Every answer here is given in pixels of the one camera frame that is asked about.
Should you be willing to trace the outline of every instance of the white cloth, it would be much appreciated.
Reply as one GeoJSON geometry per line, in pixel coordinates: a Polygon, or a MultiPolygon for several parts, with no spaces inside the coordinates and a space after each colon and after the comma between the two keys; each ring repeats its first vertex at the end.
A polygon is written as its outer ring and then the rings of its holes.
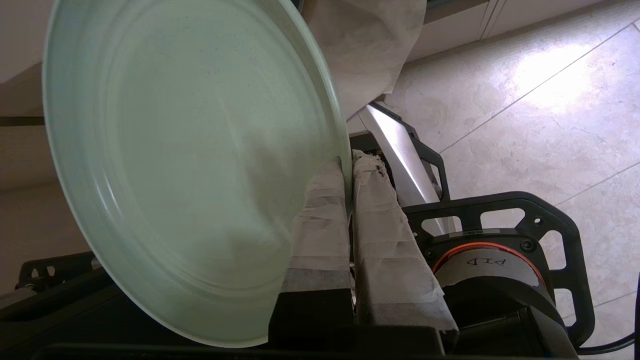
{"type": "Polygon", "coordinates": [[[329,64],[344,119],[393,91],[426,0],[307,0],[303,16],[329,64]]]}

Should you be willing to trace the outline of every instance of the black bracket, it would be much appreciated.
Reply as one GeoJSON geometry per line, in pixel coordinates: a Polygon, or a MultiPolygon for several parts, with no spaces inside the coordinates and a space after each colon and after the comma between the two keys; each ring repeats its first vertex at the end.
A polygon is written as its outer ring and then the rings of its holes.
{"type": "Polygon", "coordinates": [[[551,283],[554,289],[571,291],[576,322],[567,327],[569,339],[575,347],[583,344],[593,333],[595,315],[587,272],[582,253],[580,232],[573,220],[553,205],[526,192],[498,193],[448,202],[408,206],[403,209],[416,240],[433,241],[434,237],[422,228],[427,219],[458,217],[463,234],[477,234],[483,229],[481,215],[489,211],[522,209],[523,219],[514,228],[515,232],[540,241],[549,231],[555,230],[562,235],[566,266],[551,270],[551,283]]]}

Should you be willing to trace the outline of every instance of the black metal frame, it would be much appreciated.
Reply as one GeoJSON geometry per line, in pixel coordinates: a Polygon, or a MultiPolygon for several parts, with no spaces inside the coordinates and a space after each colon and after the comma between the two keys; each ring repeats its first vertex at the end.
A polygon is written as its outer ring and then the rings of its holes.
{"type": "Polygon", "coordinates": [[[94,258],[93,253],[89,251],[56,258],[27,261],[20,268],[19,283],[15,288],[29,286],[33,291],[39,293],[90,272],[93,270],[92,261],[94,258]],[[50,275],[47,268],[53,268],[54,274],[50,275]],[[34,270],[38,273],[37,276],[32,276],[34,270]]]}
{"type": "MultiPolygon", "coordinates": [[[[452,236],[473,236],[483,234],[480,220],[483,213],[505,209],[522,209],[523,219],[513,231],[507,235],[520,235],[536,242],[549,231],[555,230],[562,235],[566,266],[550,271],[550,286],[553,289],[571,291],[576,322],[567,328],[569,338],[575,347],[583,344],[593,333],[595,316],[591,292],[587,280],[587,272],[582,253],[580,232],[573,220],[553,205],[541,198],[526,192],[508,192],[495,195],[471,197],[467,199],[436,202],[431,204],[409,206],[403,209],[413,232],[417,233],[416,241],[424,249],[430,243],[449,240],[452,236]],[[434,237],[422,228],[426,219],[458,217],[463,232],[434,237]]],[[[530,253],[515,249],[528,256],[530,253]]]]}

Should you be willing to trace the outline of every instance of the orange ring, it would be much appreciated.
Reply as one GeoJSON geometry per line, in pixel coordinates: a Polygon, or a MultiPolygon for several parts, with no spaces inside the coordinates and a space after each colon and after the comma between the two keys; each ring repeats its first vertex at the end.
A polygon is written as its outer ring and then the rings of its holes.
{"type": "Polygon", "coordinates": [[[531,270],[533,270],[533,272],[536,273],[536,275],[538,276],[538,279],[540,280],[540,282],[542,283],[542,285],[544,287],[547,287],[547,285],[545,284],[545,280],[542,278],[542,275],[540,274],[540,271],[538,271],[538,268],[536,268],[535,265],[533,265],[533,263],[531,263],[531,261],[529,261],[529,259],[525,258],[524,255],[522,255],[521,253],[513,250],[512,248],[505,246],[505,245],[501,245],[501,244],[497,244],[497,243],[490,243],[490,242],[486,242],[486,241],[477,241],[474,243],[466,243],[463,245],[458,245],[456,247],[454,247],[453,249],[449,249],[449,251],[445,252],[444,255],[440,256],[440,259],[438,259],[438,261],[436,261],[436,264],[433,265],[433,273],[436,274],[436,272],[438,271],[438,269],[449,259],[451,259],[451,257],[455,254],[459,254],[460,252],[466,251],[466,250],[471,250],[468,248],[480,248],[480,249],[485,249],[487,247],[495,247],[499,250],[508,252],[511,255],[515,255],[518,258],[522,259],[525,263],[527,263],[530,267],[531,270]]]}

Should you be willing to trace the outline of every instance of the plate rim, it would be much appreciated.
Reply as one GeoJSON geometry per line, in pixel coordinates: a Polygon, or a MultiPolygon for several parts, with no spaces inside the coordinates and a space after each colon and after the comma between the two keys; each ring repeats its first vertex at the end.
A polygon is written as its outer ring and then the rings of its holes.
{"type": "MultiPolygon", "coordinates": [[[[129,290],[127,290],[126,288],[124,288],[123,286],[121,286],[120,281],[117,279],[117,276],[113,276],[112,270],[110,269],[110,266],[107,265],[101,258],[101,255],[95,251],[94,246],[92,245],[91,241],[88,240],[87,237],[87,232],[84,230],[84,225],[79,221],[79,217],[76,213],[76,206],[77,204],[72,201],[72,197],[70,196],[70,193],[72,193],[72,190],[68,189],[68,182],[69,180],[67,179],[67,176],[65,175],[64,172],[62,172],[60,170],[61,165],[58,163],[58,155],[57,155],[57,150],[56,150],[56,142],[53,141],[53,135],[52,135],[52,128],[53,128],[53,124],[52,124],[52,116],[48,116],[48,114],[50,114],[50,110],[49,110],[49,91],[47,90],[47,88],[49,87],[49,65],[51,64],[51,62],[49,61],[49,57],[52,56],[52,47],[51,47],[51,38],[52,38],[52,34],[54,31],[54,27],[56,25],[56,19],[58,17],[58,12],[60,10],[60,6],[62,4],[62,2],[64,1],[68,1],[68,0],[55,0],[51,13],[49,15],[49,23],[47,24],[47,35],[45,38],[45,45],[44,45],[44,55],[42,58],[42,84],[41,84],[41,89],[42,89],[42,105],[43,105],[43,110],[44,110],[44,119],[45,119],[45,128],[47,130],[47,140],[49,142],[49,148],[51,150],[51,157],[56,169],[56,174],[58,176],[58,181],[60,182],[60,186],[63,190],[65,199],[67,201],[67,204],[69,205],[69,209],[71,210],[71,213],[73,214],[74,220],[76,221],[76,224],[78,226],[78,228],[80,229],[80,231],[82,232],[87,244],[89,245],[89,247],[91,248],[93,255],[98,259],[98,261],[100,261],[100,264],[102,265],[102,267],[105,269],[105,271],[107,272],[107,274],[109,274],[110,278],[113,280],[113,282],[118,286],[118,288],[125,293],[125,295],[127,295],[127,298],[129,298],[134,304],[136,304],[136,306],[138,306],[142,311],[145,312],[145,314],[149,315],[149,317],[151,317],[152,319],[154,319],[155,321],[157,321],[158,323],[160,323],[162,326],[166,327],[167,329],[175,332],[176,334],[179,334],[187,339],[196,341],[198,343],[202,343],[205,345],[210,345],[210,346],[214,346],[214,347],[224,347],[224,348],[247,348],[247,347],[254,347],[257,345],[262,345],[268,342],[268,333],[261,337],[261,338],[256,338],[254,340],[247,340],[247,341],[218,341],[218,340],[210,340],[207,338],[201,338],[199,336],[193,336],[191,334],[188,334],[168,323],[166,323],[164,320],[158,318],[153,312],[149,311],[147,309],[146,306],[144,306],[143,304],[141,304],[138,299],[136,299],[135,297],[131,296],[131,294],[129,293],[129,290]]],[[[340,111],[340,106],[339,106],[339,100],[337,97],[337,93],[335,91],[335,87],[333,84],[333,80],[332,80],[332,76],[330,74],[329,71],[329,66],[324,58],[324,55],[322,54],[322,51],[320,49],[320,46],[317,44],[313,34],[311,34],[311,30],[309,30],[306,22],[303,20],[302,16],[300,15],[300,13],[298,12],[298,10],[295,8],[295,6],[290,2],[290,0],[276,0],[276,2],[278,3],[278,6],[280,6],[284,12],[286,13],[286,15],[292,20],[293,24],[295,25],[295,28],[299,31],[302,40],[304,41],[305,46],[307,47],[307,49],[309,50],[309,53],[311,55],[311,59],[312,61],[315,63],[318,73],[319,73],[319,78],[322,81],[322,85],[324,88],[324,91],[326,92],[326,96],[328,98],[328,104],[330,105],[331,111],[332,111],[332,118],[334,121],[336,122],[342,122],[344,125],[342,126],[343,130],[344,130],[344,135],[345,135],[345,139],[346,142],[349,142],[349,136],[348,136],[348,131],[346,128],[346,121],[343,119],[342,113],[340,111]]],[[[346,160],[342,160],[342,164],[344,165],[350,165],[351,163],[351,158],[349,157],[346,160]]],[[[350,182],[348,180],[351,179],[351,172],[347,171],[344,173],[345,178],[346,178],[346,182],[350,182]]]]}

